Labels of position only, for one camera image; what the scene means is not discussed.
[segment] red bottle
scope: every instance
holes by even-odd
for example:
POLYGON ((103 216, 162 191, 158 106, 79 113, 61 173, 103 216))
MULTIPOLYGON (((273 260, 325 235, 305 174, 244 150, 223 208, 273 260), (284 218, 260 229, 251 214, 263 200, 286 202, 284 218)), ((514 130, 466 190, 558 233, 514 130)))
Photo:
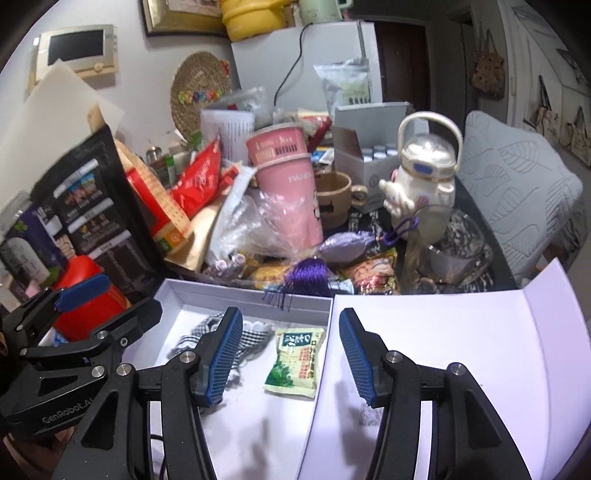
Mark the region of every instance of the red bottle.
MULTIPOLYGON (((85 255, 74 257, 69 261, 66 273, 54 289, 71 287, 101 272, 100 267, 90 257, 85 255)), ((111 284, 106 293, 72 312, 62 313, 54 327, 67 340, 77 342, 87 339, 92 330, 129 307, 131 307, 129 300, 111 284)))

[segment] pink cup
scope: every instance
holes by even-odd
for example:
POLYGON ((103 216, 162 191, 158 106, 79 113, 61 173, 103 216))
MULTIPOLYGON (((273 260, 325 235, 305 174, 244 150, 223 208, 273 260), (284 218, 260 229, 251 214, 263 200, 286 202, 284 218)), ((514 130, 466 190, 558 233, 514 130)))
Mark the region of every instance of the pink cup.
POLYGON ((273 223, 280 235, 296 250, 323 240, 320 208, 310 154, 293 155, 260 166, 256 181, 263 193, 280 196, 284 204, 273 204, 273 223))
POLYGON ((246 141, 248 156, 255 167, 280 158, 308 152, 300 124, 278 124, 257 130, 246 141))

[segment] hanging bag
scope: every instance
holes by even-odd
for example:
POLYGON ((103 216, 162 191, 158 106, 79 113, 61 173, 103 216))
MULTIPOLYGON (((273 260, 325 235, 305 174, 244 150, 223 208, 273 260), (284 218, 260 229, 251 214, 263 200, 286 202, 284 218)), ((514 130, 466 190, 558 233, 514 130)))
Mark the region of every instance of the hanging bag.
POLYGON ((495 98, 502 98, 505 95, 505 70, 503 69, 505 59, 498 54, 490 30, 486 30, 486 40, 483 42, 482 26, 478 48, 478 59, 470 83, 481 92, 495 98))
POLYGON ((570 137, 570 151, 591 167, 591 140, 587 135, 587 124, 581 107, 574 123, 566 124, 566 129, 570 137))
POLYGON ((552 111, 550 97, 542 75, 540 75, 540 107, 535 113, 535 130, 540 135, 543 135, 553 148, 556 148, 560 131, 560 119, 558 114, 552 111))

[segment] gold picture frame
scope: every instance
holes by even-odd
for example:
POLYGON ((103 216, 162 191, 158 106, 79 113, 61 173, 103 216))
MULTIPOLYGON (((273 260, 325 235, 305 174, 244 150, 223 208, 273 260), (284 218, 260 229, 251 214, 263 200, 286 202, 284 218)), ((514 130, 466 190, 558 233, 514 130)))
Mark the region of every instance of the gold picture frame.
POLYGON ((204 34, 227 37, 216 0, 141 0, 147 36, 204 34))

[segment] brown door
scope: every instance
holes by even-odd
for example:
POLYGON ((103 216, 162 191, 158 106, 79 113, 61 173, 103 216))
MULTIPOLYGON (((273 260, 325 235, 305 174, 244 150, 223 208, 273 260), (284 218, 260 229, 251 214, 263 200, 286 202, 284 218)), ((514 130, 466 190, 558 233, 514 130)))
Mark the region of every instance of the brown door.
POLYGON ((411 102, 429 110, 429 60, 425 27, 375 22, 384 102, 411 102))

